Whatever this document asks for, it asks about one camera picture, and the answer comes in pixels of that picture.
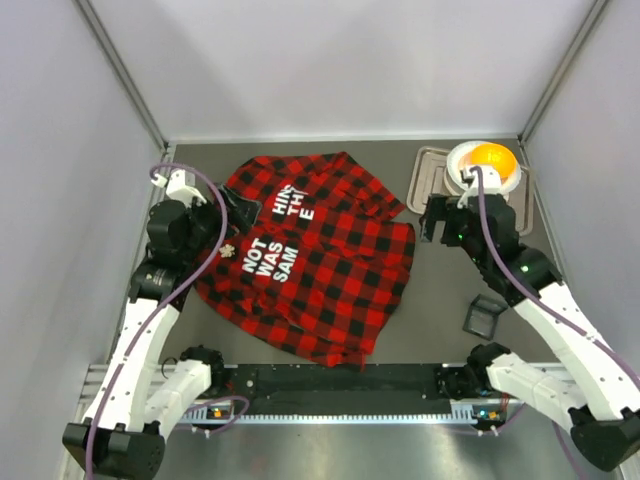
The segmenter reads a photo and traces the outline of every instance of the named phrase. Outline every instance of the orange ball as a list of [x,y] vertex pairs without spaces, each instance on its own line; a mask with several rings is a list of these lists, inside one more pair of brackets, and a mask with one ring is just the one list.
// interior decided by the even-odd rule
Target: orange ball
[[516,156],[511,150],[497,143],[483,143],[471,151],[471,165],[490,165],[504,182],[518,167]]

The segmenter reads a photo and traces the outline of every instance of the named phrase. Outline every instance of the white wall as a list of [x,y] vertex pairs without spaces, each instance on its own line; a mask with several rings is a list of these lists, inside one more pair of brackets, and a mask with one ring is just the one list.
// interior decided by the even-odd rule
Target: white wall
[[159,157],[71,1],[0,14],[0,477],[49,479],[115,332]]
[[171,140],[511,134],[593,0],[93,0]]
[[640,370],[640,2],[611,2],[527,151],[577,300]]

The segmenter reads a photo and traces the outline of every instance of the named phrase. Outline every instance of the metal frame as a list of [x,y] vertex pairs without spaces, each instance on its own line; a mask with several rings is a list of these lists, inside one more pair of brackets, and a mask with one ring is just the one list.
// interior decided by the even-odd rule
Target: metal frame
[[147,107],[147,104],[142,98],[138,87],[136,87],[136,84],[122,61],[120,54],[111,41],[111,38],[93,7],[91,0],[73,0],[73,3],[78,8],[78,11],[85,20],[89,30],[93,33],[100,49],[107,59],[107,62],[111,65],[113,72],[124,88],[125,94],[131,101],[134,110],[149,133],[149,136],[158,148],[164,152],[167,148],[167,141],[165,140],[164,135],[162,135],[160,127],[158,127],[158,124],[153,118],[149,107]]
[[540,120],[549,108],[551,101],[557,95],[558,89],[562,85],[563,81],[567,77],[567,74],[570,72],[571,67],[575,63],[578,54],[602,19],[605,8],[607,7],[607,5],[609,5],[609,3],[611,3],[610,0],[595,0],[593,2],[591,9],[587,13],[587,16],[582,22],[582,25],[578,29],[576,36],[573,38],[571,44],[569,45],[569,48],[562,57],[560,64],[556,68],[556,71],[551,77],[551,80],[549,80],[549,83],[542,93],[540,100],[538,100],[538,103],[533,109],[531,116],[527,120],[522,133],[519,135],[519,139],[522,144],[526,145],[526,143],[535,132],[540,123]]

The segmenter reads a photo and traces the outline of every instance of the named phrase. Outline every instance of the cable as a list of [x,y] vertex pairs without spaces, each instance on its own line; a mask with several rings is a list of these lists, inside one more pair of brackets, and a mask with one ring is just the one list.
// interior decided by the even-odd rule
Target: cable
[[578,475],[578,479],[587,480],[588,478],[587,474],[582,469],[582,467],[578,464],[578,461],[573,457],[573,455],[571,454],[571,451],[569,450],[569,447],[567,446],[567,443],[564,441],[564,438],[562,438],[560,427],[556,422],[551,422],[551,424],[553,425],[553,431],[556,433],[556,438],[558,439],[560,448],[562,448],[562,451],[564,452],[564,456],[567,457],[567,461],[573,467],[573,471],[576,472],[576,475]]
[[162,374],[162,376],[163,376],[164,378],[166,378],[167,380],[169,380],[169,377],[167,377],[167,376],[165,375],[165,373],[164,373],[164,367],[165,367],[165,365],[167,364],[167,362],[168,362],[169,360],[173,360],[173,361],[175,362],[175,363],[174,363],[174,365],[177,365],[177,364],[178,364],[178,359],[177,359],[176,357],[167,357],[167,358],[165,358],[165,359],[164,359],[164,362],[162,362],[162,365],[160,365],[160,373],[161,373],[161,374]]
[[[191,172],[194,175],[196,175],[198,178],[200,178],[207,185],[207,187],[209,187],[209,190],[211,190],[211,193],[213,193],[213,195],[216,197],[216,200],[218,201],[218,205],[220,206],[220,213],[222,215],[222,224],[220,225],[220,236],[218,237],[218,241],[213,247],[213,250],[211,250],[211,253],[206,258],[206,260],[202,263],[202,265],[200,265],[200,267],[198,267],[198,269],[195,272],[193,272],[193,274],[191,274],[191,276],[187,278],[182,283],[182,285],[180,285],[177,289],[171,292],[171,294],[167,298],[161,301],[156,307],[156,309],[153,312],[151,312],[151,315],[149,315],[149,317],[142,323],[142,325],[140,326],[136,334],[133,336],[131,343],[129,344],[129,346],[124,352],[124,355],[127,357],[131,355],[131,352],[133,351],[136,344],[138,343],[138,340],[140,340],[140,337],[142,336],[144,331],[147,329],[149,324],[156,317],[156,315],[158,315],[158,313],[160,313],[167,305],[169,305],[178,295],[180,295],[184,290],[186,290],[187,287],[189,287],[189,285],[191,285],[193,281],[196,278],[198,278],[204,272],[204,270],[209,266],[209,264],[213,261],[213,259],[217,255],[218,250],[220,250],[220,246],[222,245],[225,235],[227,234],[227,209],[224,203],[224,199],[222,198],[222,195],[220,194],[216,186],[213,184],[213,182],[209,180],[204,174],[196,170],[195,168],[189,167],[188,165],[182,165],[179,163],[170,163],[170,164],[160,163],[158,165],[153,166],[151,170],[149,170],[149,175],[151,176],[152,179],[155,179],[158,171],[162,170],[163,168],[169,168],[170,171],[181,169],[187,172]],[[103,392],[102,399],[98,404],[96,414],[94,418],[91,420],[91,425],[89,427],[89,435],[87,436],[87,446],[86,446],[86,452],[85,452],[86,480],[94,480],[93,445],[95,443],[96,432],[98,430],[98,423],[100,422],[100,418],[102,417],[102,413],[104,412],[104,408],[107,404],[109,396],[113,391],[113,387],[115,386],[116,381],[120,377],[120,373],[122,373],[123,367],[124,367],[124,364],[121,363],[114,370],[113,376],[109,380],[109,384],[107,385],[105,391]]]
[[[198,405],[195,405],[193,407],[190,407],[187,409],[187,411],[185,412],[185,415],[187,413],[191,413],[194,412],[196,410],[200,410],[202,408],[208,408],[212,405],[217,405],[219,403],[222,402],[227,402],[227,401],[241,401],[244,402],[244,406],[242,407],[242,410],[240,410],[240,413],[238,413],[237,415],[234,415],[233,418],[231,420],[229,420],[227,423],[225,423],[224,425],[222,425],[220,428],[216,428],[215,430],[210,430],[211,433],[221,433],[224,432],[225,430],[228,430],[234,423],[236,423],[238,420],[240,420],[240,418],[242,418],[242,416],[247,413],[247,410],[249,410],[249,399],[247,397],[243,397],[242,395],[229,395],[228,397],[220,397],[220,398],[216,398],[214,400],[208,401],[208,402],[204,402],[204,403],[200,403]],[[192,430],[193,427],[188,427],[188,426],[181,426],[181,427],[176,427],[174,428],[174,430]]]
[[[498,268],[502,271],[504,276],[507,277],[507,279],[513,284],[513,286],[516,287],[516,289],[520,293],[522,293],[527,299],[531,300],[534,304],[536,304],[546,313],[554,317],[560,323],[566,325],[567,327],[569,327],[571,330],[575,331],[579,335],[586,337],[588,334],[585,330],[583,330],[582,328],[580,328],[579,326],[577,326],[576,324],[574,324],[573,322],[565,318],[563,315],[556,312],[555,310],[547,307],[544,303],[540,301],[540,299],[538,299],[535,295],[529,292],[529,290],[527,290],[525,286],[522,285],[522,283],[520,283],[520,281],[513,275],[513,273],[511,273],[511,271],[505,265],[502,258],[500,258],[500,254],[496,250],[496,246],[494,245],[493,239],[491,238],[491,231],[489,230],[489,223],[487,221],[487,206],[484,198],[484,185],[482,183],[482,180],[483,180],[482,169],[480,167],[473,167],[471,171],[472,172],[475,171],[478,173],[478,183],[479,183],[478,205],[480,208],[480,224],[482,226],[482,235],[484,236],[484,239],[487,242],[487,247],[489,247],[489,252],[491,252],[491,256],[493,257],[493,260],[496,262],[496,265],[498,265]],[[627,362],[625,362],[620,355],[618,355],[616,352],[611,350],[600,340],[597,340],[597,339],[594,340],[593,344],[596,347],[598,347],[600,350],[602,350],[604,353],[606,353],[611,358],[611,360],[613,360],[624,371],[624,373],[626,373],[629,376],[629,378],[631,379],[633,384],[636,386],[636,388],[640,390],[640,379],[638,378],[636,373],[633,371],[633,368],[631,368],[631,366],[627,364]]]

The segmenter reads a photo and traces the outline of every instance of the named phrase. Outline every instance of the shirt sleeve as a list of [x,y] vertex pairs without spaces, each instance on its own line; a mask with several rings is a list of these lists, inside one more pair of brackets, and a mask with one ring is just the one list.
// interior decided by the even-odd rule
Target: shirt sleeve
[[359,202],[366,215],[378,220],[391,220],[404,210],[402,202],[347,152],[339,152],[332,157],[334,174],[342,176],[341,190]]

